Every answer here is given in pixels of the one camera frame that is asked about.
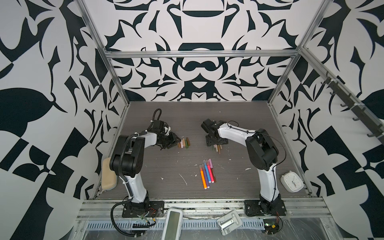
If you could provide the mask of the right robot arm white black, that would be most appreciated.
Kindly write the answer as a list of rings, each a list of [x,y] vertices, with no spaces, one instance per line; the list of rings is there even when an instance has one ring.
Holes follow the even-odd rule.
[[[201,127],[207,133],[208,147],[227,145],[229,140],[245,146],[250,162],[258,169],[261,202],[270,207],[281,200],[276,178],[276,167],[279,165],[276,138],[270,136],[265,129],[247,130],[225,121],[206,119]]]

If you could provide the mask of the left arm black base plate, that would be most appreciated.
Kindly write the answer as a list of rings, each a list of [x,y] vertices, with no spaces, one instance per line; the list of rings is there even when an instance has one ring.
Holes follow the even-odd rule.
[[[147,214],[146,217],[154,218],[157,214],[162,214],[165,207],[164,201],[146,201],[143,203],[124,204],[122,217],[136,218],[139,215]]]

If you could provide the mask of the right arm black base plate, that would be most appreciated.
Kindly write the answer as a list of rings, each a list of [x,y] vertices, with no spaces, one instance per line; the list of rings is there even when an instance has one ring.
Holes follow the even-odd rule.
[[[276,198],[272,202],[261,198],[260,200],[245,200],[245,214],[248,217],[255,216],[285,216],[287,209],[284,201]]]

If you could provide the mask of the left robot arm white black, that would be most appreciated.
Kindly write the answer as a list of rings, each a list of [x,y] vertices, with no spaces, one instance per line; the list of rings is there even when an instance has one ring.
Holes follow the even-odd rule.
[[[122,180],[128,192],[126,208],[144,212],[150,207],[149,194],[140,174],[145,148],[159,146],[161,150],[170,149],[180,142],[171,127],[161,120],[152,120],[149,128],[142,132],[118,137],[109,169]]]

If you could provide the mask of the pink cap brown pen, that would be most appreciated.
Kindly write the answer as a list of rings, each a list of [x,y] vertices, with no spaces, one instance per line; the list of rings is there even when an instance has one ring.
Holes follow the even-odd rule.
[[[212,174],[213,174],[213,177],[214,177],[214,180],[215,180],[215,183],[216,183],[217,180],[216,180],[216,176],[215,176],[215,173],[214,173],[212,159],[209,159],[209,164],[210,164],[210,167],[211,167],[211,170],[212,170]]]

